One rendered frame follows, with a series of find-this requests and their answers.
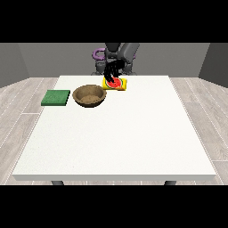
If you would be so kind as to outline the brown wooden bowl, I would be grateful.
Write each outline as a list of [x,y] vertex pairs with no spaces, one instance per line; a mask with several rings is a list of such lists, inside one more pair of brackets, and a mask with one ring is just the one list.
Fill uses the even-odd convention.
[[107,92],[99,85],[82,85],[72,94],[75,102],[84,108],[99,106],[106,98]]

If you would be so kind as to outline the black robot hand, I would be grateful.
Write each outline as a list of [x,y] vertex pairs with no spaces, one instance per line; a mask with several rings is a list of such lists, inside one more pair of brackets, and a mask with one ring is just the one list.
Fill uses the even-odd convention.
[[112,62],[108,62],[104,69],[104,77],[108,82],[114,82],[114,77],[119,77],[120,73],[118,72],[120,69],[125,67],[125,62],[123,60],[115,60]]

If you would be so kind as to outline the green square pad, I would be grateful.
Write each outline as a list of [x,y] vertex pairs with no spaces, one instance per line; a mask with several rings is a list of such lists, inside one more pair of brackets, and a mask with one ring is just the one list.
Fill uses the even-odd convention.
[[69,98],[70,90],[47,90],[42,106],[65,106]]

